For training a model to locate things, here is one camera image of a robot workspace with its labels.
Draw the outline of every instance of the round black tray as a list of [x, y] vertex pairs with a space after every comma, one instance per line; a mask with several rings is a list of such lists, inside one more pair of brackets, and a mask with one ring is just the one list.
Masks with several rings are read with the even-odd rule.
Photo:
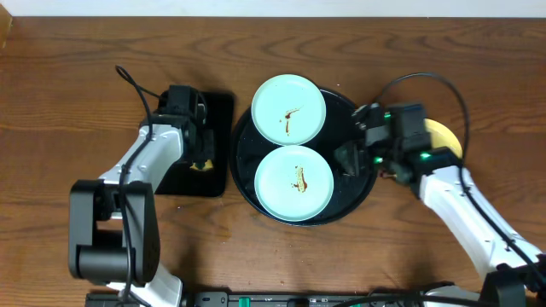
[[377, 178], [376, 171], [360, 177], [349, 177], [334, 159], [334, 150], [356, 138], [351, 114], [355, 105], [342, 95], [321, 89], [326, 101], [326, 120], [315, 138], [304, 144], [317, 151], [328, 162], [334, 173], [334, 193], [328, 205], [317, 216], [300, 222], [288, 222], [270, 215], [260, 205], [254, 190], [254, 175], [259, 163], [271, 151], [279, 148], [267, 141], [256, 130], [250, 108], [241, 116], [233, 132], [229, 152], [229, 167], [237, 188], [256, 210], [279, 222], [295, 226], [316, 226], [336, 221], [355, 210], [368, 196]]

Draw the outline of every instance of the white wall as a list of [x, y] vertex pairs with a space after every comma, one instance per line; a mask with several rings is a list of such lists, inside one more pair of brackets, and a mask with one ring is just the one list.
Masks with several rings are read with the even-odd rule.
[[0, 0], [13, 16], [546, 17], [546, 0]]

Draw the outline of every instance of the wooden table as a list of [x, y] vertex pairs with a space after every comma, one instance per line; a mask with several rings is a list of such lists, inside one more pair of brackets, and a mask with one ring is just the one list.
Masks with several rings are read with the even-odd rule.
[[[67, 269], [68, 193], [112, 167], [137, 137], [141, 85], [236, 93], [297, 73], [369, 103], [399, 75], [435, 71], [468, 99], [468, 167], [524, 237], [546, 248], [546, 21], [448, 19], [18, 18], [0, 55], [2, 305], [82, 305]], [[462, 136], [448, 90], [401, 84]], [[378, 180], [342, 220], [295, 228], [258, 214], [231, 178], [222, 198], [156, 197], [161, 260], [191, 291], [365, 293], [455, 281], [480, 289], [450, 231], [413, 194]]]

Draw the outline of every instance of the sauce stain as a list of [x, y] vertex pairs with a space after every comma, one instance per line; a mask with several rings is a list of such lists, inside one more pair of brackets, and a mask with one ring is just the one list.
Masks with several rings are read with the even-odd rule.
[[293, 113], [298, 112], [300, 109], [301, 107], [289, 110], [287, 111], [286, 115], [284, 115], [284, 118], [287, 120], [286, 132], [288, 136], [290, 136], [290, 117], [292, 116]]
[[307, 190], [307, 182], [304, 177], [304, 168], [301, 166], [296, 166], [296, 180], [298, 183], [293, 183], [292, 188], [296, 188], [300, 193], [304, 193]]

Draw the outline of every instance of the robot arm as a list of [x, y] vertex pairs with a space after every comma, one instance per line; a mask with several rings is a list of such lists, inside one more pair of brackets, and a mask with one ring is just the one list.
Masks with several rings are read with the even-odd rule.
[[[516, 306], [525, 305], [526, 287], [543, 295], [542, 276], [537, 274], [544, 261], [541, 251], [498, 214], [466, 168], [462, 168], [462, 178], [472, 199], [463, 191], [461, 160], [448, 147], [433, 148], [425, 126], [426, 113], [420, 103], [393, 105], [386, 110], [374, 103], [359, 108], [352, 117], [360, 138], [334, 153], [348, 175], [358, 176], [379, 166], [387, 177], [409, 186], [419, 200], [438, 214], [467, 252], [484, 281], [483, 299], [509, 301], [505, 303], [507, 306]], [[370, 160], [377, 166], [370, 165], [367, 162]], [[520, 254], [531, 261], [525, 261]], [[436, 290], [431, 294], [478, 298], [460, 289]]]
[[77, 181], [70, 199], [69, 269], [75, 278], [115, 290], [125, 288], [126, 272], [133, 269], [131, 296], [154, 307], [178, 307], [183, 284], [160, 264], [160, 238], [154, 193], [173, 164], [214, 159], [213, 133], [198, 134], [206, 117], [204, 99], [188, 86], [173, 85], [152, 117], [150, 142], [132, 161], [125, 180], [127, 223], [133, 259], [127, 266], [124, 232], [101, 229], [101, 221], [120, 219], [121, 167], [148, 135], [141, 123], [138, 138], [124, 157], [98, 180]]
[[[541, 254], [541, 251], [508, 225], [480, 193], [466, 169], [463, 171], [463, 176], [479, 206], [527, 257], [537, 263], [537, 255]], [[507, 264], [511, 268], [526, 264], [521, 257], [507, 247], [506, 242], [484, 220], [462, 192], [457, 166], [440, 168], [434, 170], [431, 175], [423, 175], [419, 198], [444, 221], [467, 252], [482, 280], [488, 273], [497, 271], [497, 266], [500, 264]]]
[[[144, 125], [138, 131], [138, 138], [129, 148], [123, 158], [110, 170], [102, 174], [99, 179], [106, 184], [118, 184], [121, 166], [133, 155], [144, 142], [148, 134], [148, 126]], [[183, 155], [182, 130], [171, 125], [154, 125], [154, 135], [149, 143], [133, 161], [127, 175], [127, 183], [148, 182], [155, 192], [163, 176], [171, 165], [180, 160]]]

